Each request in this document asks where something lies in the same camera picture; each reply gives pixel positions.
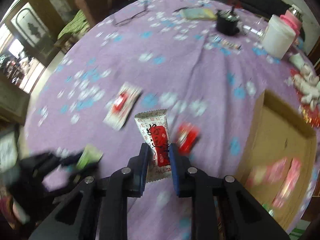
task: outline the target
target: floral tablecloth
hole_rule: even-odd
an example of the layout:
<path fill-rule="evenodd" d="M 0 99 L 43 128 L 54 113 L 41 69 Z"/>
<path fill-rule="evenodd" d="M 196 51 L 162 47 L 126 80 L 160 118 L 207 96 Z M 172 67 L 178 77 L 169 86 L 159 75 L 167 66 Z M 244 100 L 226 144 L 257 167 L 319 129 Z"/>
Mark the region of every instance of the floral tablecloth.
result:
<path fill-rule="evenodd" d="M 271 89 L 299 108 L 288 82 L 288 52 L 280 61 L 268 56 L 255 34 L 225 37 L 209 21 L 188 21 L 175 10 L 203 4 L 213 11 L 228 6 L 212 0 L 148 0 L 148 14 L 121 27 L 113 17 L 97 24 L 59 64 L 43 88 L 26 123 L 32 152 L 57 149 L 68 155 L 87 143 L 104 152 L 100 176 L 110 176 L 138 154 L 143 138 L 133 116 L 166 108 L 171 136 L 182 122 L 201 130 L 191 163 L 211 176 L 234 174 L 249 134 L 256 98 Z M 139 0 L 115 14 L 117 22 L 144 8 Z M 237 10 L 245 25 L 259 20 Z M 215 36 L 241 44 L 227 49 Z M 143 89 L 120 131 L 103 123 L 120 87 L 129 82 Z M 315 165 L 301 217 L 316 185 Z M 62 186 L 68 171 L 58 168 L 44 180 L 49 189 Z M 179 199 L 172 179 L 146 185 L 142 198 L 129 199 L 129 239 L 189 239 L 191 200 Z"/>

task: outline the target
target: white and red snack packet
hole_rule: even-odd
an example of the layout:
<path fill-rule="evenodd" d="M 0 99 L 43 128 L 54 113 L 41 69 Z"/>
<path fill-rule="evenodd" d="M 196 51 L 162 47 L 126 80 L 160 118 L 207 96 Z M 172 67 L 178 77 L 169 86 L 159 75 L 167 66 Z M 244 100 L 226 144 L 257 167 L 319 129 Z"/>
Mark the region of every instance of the white and red snack packet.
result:
<path fill-rule="evenodd" d="M 171 175 L 167 110 L 136 114 L 134 119 L 143 139 L 153 150 L 152 160 L 148 166 L 147 182 L 167 178 Z"/>
<path fill-rule="evenodd" d="M 286 161 L 287 158 L 284 157 L 272 165 L 254 167 L 249 174 L 246 187 L 279 181 L 282 178 Z"/>
<path fill-rule="evenodd" d="M 287 176 L 285 177 L 284 183 L 275 199 L 272 202 L 272 205 L 276 208 L 281 208 L 284 202 L 290 197 L 291 192 L 294 190 L 296 183 L 300 176 L 301 162 L 297 158 L 293 158 L 291 162 L 291 167 Z"/>
<path fill-rule="evenodd" d="M 141 88 L 124 83 L 103 122 L 120 130 L 140 93 Z"/>
<path fill-rule="evenodd" d="M 191 148 L 199 135 L 199 128 L 191 123 L 183 123 L 178 129 L 176 142 L 179 148 L 179 154 L 188 156 Z"/>

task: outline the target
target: pink candy wrapper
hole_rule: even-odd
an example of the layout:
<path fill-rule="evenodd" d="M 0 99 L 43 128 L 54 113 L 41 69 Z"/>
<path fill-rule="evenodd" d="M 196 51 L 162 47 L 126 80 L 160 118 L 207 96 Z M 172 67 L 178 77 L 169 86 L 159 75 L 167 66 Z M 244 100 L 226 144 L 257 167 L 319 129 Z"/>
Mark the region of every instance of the pink candy wrapper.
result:
<path fill-rule="evenodd" d="M 248 177 L 246 187 L 252 187 L 261 183 L 274 183 L 282 178 L 284 165 L 287 158 L 275 162 L 269 166 L 257 166 L 252 169 Z"/>
<path fill-rule="evenodd" d="M 103 122 L 120 130 L 140 93 L 141 88 L 124 83 Z"/>
<path fill-rule="evenodd" d="M 136 114 L 134 119 L 145 142 L 153 150 L 148 166 L 147 182 L 167 178 L 171 175 L 167 110 Z"/>
<path fill-rule="evenodd" d="M 280 191 L 272 202 L 272 205 L 276 208 L 281 208 L 284 202 L 290 197 L 291 192 L 294 190 L 296 183 L 300 176 L 301 162 L 293 158 L 289 172 L 282 184 Z"/>

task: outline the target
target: white plush toy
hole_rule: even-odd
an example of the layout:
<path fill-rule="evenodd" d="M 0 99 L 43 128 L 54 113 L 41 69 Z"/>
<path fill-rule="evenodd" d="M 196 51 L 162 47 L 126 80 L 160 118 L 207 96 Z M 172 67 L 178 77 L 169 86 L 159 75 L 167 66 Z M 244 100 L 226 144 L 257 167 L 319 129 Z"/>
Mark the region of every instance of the white plush toy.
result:
<path fill-rule="evenodd" d="M 311 66 L 304 62 L 300 53 L 292 55 L 289 61 L 300 71 L 300 74 L 294 75 L 293 83 L 304 94 L 301 103 L 310 105 L 310 110 L 314 111 L 320 97 L 319 77 L 314 73 Z"/>

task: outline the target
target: door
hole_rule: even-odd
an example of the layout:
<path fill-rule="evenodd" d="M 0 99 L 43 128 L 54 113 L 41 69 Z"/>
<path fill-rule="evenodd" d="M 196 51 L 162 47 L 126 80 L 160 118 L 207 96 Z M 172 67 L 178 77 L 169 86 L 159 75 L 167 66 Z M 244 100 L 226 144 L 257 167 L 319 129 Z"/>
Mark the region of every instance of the door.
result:
<path fill-rule="evenodd" d="M 58 34 L 77 11 L 74 0 L 19 0 L 2 23 L 28 54 L 48 66 L 59 52 Z"/>

